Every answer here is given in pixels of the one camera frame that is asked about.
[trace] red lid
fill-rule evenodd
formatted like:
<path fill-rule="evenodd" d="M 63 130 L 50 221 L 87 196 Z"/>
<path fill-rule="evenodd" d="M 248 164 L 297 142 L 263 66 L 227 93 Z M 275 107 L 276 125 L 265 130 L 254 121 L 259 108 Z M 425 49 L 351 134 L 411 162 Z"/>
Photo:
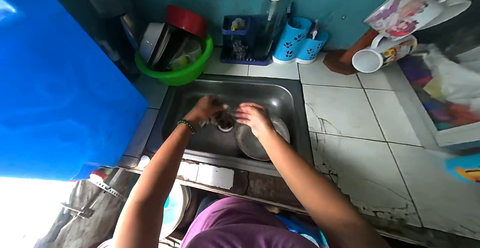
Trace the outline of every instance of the red lid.
<path fill-rule="evenodd" d="M 207 20 L 194 12 L 169 5 L 166 8 L 165 22 L 203 39 L 207 38 Z"/>

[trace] green beaded bracelet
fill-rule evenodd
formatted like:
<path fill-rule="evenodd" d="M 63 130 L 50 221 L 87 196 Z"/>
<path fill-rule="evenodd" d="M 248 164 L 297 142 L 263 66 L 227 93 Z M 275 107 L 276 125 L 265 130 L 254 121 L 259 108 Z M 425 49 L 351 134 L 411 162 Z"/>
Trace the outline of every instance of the green beaded bracelet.
<path fill-rule="evenodd" d="M 184 124 L 188 125 L 188 127 L 189 127 L 190 130 L 191 130 L 191 134 L 192 134 L 192 135 L 197 132 L 197 131 L 195 131 L 194 126 L 193 126 L 191 123 L 189 123 L 189 121 L 187 121 L 187 120 L 180 120 L 180 121 L 177 122 L 177 125 L 179 125 L 180 123 L 184 123 Z"/>

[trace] blue barrel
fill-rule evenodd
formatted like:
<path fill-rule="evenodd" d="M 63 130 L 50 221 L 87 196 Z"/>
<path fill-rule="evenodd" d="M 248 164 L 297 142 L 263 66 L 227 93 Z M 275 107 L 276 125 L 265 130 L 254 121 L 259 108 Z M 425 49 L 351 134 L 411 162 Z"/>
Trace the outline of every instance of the blue barrel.
<path fill-rule="evenodd" d="M 58 0 L 0 0 L 0 176 L 118 164 L 147 102 Z"/>

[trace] plastic bag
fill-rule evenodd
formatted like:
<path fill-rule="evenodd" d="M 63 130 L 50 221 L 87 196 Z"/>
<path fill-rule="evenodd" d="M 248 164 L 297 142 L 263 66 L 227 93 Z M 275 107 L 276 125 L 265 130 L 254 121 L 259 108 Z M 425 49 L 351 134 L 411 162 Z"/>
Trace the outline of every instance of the plastic bag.
<path fill-rule="evenodd" d="M 480 115 L 480 73 L 450 61 L 434 44 L 429 44 L 427 48 L 429 54 L 425 56 L 425 62 L 433 77 L 440 79 L 445 99 L 469 106 L 473 113 Z"/>

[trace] tiled counter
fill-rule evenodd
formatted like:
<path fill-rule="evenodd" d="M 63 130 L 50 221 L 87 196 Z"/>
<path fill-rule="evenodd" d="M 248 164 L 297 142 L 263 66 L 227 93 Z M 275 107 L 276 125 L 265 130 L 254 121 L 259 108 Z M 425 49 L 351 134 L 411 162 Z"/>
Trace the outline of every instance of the tiled counter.
<path fill-rule="evenodd" d="M 382 70 L 344 76 L 323 56 L 257 67 L 222 64 L 214 49 L 204 72 L 300 79 L 315 167 L 361 213 L 480 239 L 480 185 L 454 178 L 448 157 L 421 146 Z"/>

